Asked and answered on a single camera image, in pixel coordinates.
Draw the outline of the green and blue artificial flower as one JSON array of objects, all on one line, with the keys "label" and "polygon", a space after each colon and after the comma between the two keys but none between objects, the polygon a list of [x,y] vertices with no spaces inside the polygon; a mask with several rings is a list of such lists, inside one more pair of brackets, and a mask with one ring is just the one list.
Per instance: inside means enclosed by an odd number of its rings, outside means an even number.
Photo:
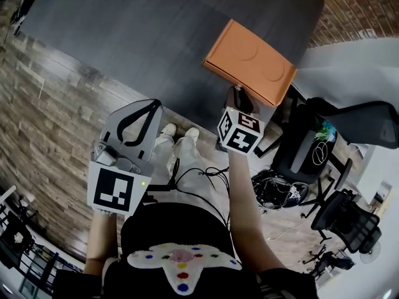
[{"label": "green and blue artificial flower", "polygon": [[327,120],[320,122],[315,121],[315,139],[325,142],[335,142],[337,137],[337,131],[334,126]]}]

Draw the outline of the person's left forearm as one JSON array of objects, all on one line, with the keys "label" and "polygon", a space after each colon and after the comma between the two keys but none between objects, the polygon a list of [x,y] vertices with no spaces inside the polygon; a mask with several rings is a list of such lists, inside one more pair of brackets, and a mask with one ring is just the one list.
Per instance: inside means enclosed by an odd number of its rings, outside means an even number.
[{"label": "person's left forearm", "polygon": [[109,258],[118,257],[117,215],[94,211],[87,242],[84,273],[101,276]]}]

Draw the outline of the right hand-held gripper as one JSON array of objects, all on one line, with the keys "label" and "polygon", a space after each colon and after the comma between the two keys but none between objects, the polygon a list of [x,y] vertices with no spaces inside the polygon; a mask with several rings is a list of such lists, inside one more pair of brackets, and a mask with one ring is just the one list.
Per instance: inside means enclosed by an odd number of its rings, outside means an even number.
[{"label": "right hand-held gripper", "polygon": [[226,150],[250,154],[264,136],[265,123],[256,101],[243,88],[229,88],[224,112],[217,126],[219,144]]}]

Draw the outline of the black standing fan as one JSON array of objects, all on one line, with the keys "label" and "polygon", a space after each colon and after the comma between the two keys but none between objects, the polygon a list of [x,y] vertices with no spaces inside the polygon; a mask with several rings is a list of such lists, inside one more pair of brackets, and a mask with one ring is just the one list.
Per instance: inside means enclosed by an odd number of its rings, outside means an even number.
[{"label": "black standing fan", "polygon": [[381,245],[379,242],[376,242],[375,245],[364,254],[360,254],[360,260],[364,264],[369,264],[375,261],[380,255]]}]

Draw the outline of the orange cardboard box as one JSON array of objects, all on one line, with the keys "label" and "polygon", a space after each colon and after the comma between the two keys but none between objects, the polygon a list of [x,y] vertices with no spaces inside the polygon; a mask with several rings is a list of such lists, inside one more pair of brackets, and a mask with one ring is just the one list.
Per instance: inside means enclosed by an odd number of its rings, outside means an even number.
[{"label": "orange cardboard box", "polygon": [[277,50],[232,19],[203,65],[270,107],[281,104],[297,72]]}]

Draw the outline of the black waist device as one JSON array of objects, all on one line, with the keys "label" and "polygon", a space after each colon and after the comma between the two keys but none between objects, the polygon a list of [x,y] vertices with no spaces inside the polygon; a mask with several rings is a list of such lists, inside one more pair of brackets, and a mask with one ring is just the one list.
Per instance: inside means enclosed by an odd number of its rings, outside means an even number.
[{"label": "black waist device", "polygon": [[172,202],[175,200],[175,190],[175,184],[150,184],[142,197],[142,203]]}]

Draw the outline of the black shirt with white patch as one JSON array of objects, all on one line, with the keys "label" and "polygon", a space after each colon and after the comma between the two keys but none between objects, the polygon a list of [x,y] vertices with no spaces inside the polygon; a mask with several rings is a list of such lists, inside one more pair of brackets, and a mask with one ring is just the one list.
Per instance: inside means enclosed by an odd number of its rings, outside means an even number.
[{"label": "black shirt with white patch", "polygon": [[250,272],[235,258],[228,229],[200,207],[139,207],[122,226],[121,246],[99,277],[58,273],[52,299],[319,299],[309,274]]}]

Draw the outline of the person's right forearm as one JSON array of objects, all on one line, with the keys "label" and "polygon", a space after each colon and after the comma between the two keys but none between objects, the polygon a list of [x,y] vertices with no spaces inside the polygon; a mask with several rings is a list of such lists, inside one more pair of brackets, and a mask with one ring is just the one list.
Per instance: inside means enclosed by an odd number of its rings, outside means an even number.
[{"label": "person's right forearm", "polygon": [[264,238],[247,157],[229,151],[228,158],[230,228],[238,257],[256,274],[284,268]]}]

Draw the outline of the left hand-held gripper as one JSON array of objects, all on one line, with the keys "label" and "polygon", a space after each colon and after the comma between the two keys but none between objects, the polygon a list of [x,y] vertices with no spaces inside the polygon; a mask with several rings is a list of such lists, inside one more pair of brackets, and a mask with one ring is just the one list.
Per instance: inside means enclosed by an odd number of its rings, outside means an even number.
[{"label": "left hand-held gripper", "polygon": [[[163,107],[159,100],[141,100],[110,114],[94,145],[87,178],[87,205],[131,216],[151,183],[150,158]],[[123,139],[126,127],[145,117],[133,141]]]}]

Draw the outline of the black bag with white print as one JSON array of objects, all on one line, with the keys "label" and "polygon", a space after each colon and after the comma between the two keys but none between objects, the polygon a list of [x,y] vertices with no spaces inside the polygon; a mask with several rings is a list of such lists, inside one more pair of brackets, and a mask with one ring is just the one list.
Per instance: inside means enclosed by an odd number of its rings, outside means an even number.
[{"label": "black bag with white print", "polygon": [[306,183],[296,182],[291,185],[287,199],[283,208],[296,207],[304,202],[309,192],[309,185]]}]

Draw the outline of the black mesh office chair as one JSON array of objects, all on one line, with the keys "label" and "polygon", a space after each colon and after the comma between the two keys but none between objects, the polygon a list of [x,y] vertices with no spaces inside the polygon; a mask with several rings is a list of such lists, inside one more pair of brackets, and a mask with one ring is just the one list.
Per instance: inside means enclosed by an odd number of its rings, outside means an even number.
[{"label": "black mesh office chair", "polygon": [[328,198],[322,193],[316,199],[300,203],[300,206],[312,205],[308,218],[316,212],[311,229],[317,231],[322,240],[327,240],[324,232],[329,231],[338,236],[352,254],[370,253],[377,244],[382,232],[378,227],[380,218],[358,206],[351,190],[335,191]]},{"label": "black mesh office chair", "polygon": [[335,187],[345,182],[353,161],[341,162],[333,154],[335,142],[315,139],[315,121],[329,121],[348,144],[399,148],[399,113],[382,101],[336,108],[321,98],[310,98],[299,104],[293,99],[289,122],[276,144],[278,149],[271,168],[287,181],[312,184],[327,163],[333,164],[340,176]]}]

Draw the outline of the light grey trousers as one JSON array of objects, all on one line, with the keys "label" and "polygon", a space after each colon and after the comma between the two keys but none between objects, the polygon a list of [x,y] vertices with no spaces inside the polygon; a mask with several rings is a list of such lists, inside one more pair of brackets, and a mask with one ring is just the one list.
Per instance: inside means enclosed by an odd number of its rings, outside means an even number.
[{"label": "light grey trousers", "polygon": [[168,163],[176,157],[180,160],[178,174],[179,190],[175,190],[175,200],[172,202],[189,204],[200,208],[209,208],[216,205],[214,199],[216,193],[211,187],[209,179],[200,175],[206,165],[191,138],[182,137],[176,143],[170,136],[159,136],[155,141],[151,164],[154,165],[154,173],[151,182],[153,184],[166,184],[170,179]]}]

